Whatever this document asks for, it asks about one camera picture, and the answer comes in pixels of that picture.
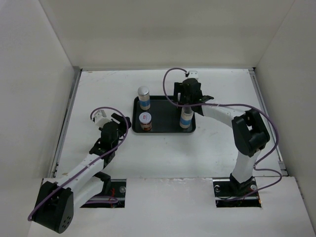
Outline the dark spice jar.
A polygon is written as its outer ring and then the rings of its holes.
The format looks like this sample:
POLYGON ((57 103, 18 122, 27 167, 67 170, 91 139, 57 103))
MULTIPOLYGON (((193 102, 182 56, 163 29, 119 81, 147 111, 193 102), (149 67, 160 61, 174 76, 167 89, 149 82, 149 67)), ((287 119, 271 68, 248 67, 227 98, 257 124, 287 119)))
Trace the dark spice jar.
POLYGON ((152 116, 148 112, 143 112, 139 115, 140 126, 144 131, 152 129, 152 116))

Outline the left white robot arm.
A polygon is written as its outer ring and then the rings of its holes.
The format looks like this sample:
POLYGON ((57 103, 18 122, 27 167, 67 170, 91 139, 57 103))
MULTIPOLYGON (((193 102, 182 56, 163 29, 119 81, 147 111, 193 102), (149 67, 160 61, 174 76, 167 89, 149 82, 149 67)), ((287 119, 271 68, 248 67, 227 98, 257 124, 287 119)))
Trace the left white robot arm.
POLYGON ((102 171, 115 157, 131 127, 129 117, 116 113, 111 116, 112 119, 107 119, 101 110, 97 111, 93 121, 101 137, 72 171, 57 181, 41 185, 28 221, 61 234, 71 224, 77 208, 94 203, 91 198, 96 195, 105 197, 110 193, 111 177, 102 171))

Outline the blue label bottle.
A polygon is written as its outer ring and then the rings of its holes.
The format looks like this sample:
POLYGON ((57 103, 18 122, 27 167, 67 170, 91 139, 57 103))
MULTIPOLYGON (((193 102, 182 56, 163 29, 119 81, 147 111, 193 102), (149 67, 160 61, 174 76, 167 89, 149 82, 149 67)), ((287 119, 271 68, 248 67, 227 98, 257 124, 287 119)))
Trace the blue label bottle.
POLYGON ((189 128, 192 122, 193 115, 194 111, 191 109, 191 107, 183 107, 179 122, 180 127, 183 129, 189 128))
POLYGON ((141 86, 137 90, 140 108, 144 111, 150 108, 150 94, 146 86, 141 86))

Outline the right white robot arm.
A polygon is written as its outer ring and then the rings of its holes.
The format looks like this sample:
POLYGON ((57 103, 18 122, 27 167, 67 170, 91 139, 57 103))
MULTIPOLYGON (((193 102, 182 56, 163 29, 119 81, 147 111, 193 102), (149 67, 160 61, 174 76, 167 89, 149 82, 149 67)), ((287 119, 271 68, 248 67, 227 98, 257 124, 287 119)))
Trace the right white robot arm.
POLYGON ((174 84, 174 102, 193 112, 215 119, 233 131, 238 150, 235 167, 230 174, 229 190, 233 196, 244 195, 253 178, 253 167, 261 150, 270 140, 261 111, 250 105, 210 103, 212 96, 202 94, 201 83, 188 78, 174 84))

